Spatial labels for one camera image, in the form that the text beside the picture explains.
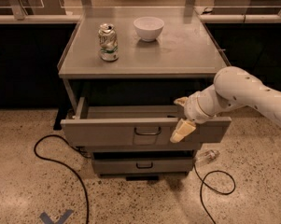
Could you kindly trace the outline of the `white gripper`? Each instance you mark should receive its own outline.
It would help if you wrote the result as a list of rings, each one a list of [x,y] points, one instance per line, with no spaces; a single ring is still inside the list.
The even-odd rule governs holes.
[[[196,91],[188,98],[177,98],[174,104],[184,106],[187,119],[180,119],[177,123],[170,137],[172,143],[178,143],[193,133],[196,130],[195,123],[203,124],[229,107],[228,100],[217,94],[214,85],[203,91]]]

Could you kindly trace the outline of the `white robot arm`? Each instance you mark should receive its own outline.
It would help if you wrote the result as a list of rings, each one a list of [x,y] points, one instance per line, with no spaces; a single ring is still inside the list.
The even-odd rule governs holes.
[[[265,86],[247,71],[228,66],[220,69],[213,84],[189,97],[175,99],[181,105],[185,118],[174,129],[170,141],[178,143],[193,133],[197,124],[203,124],[216,114],[249,106],[281,127],[281,91]]]

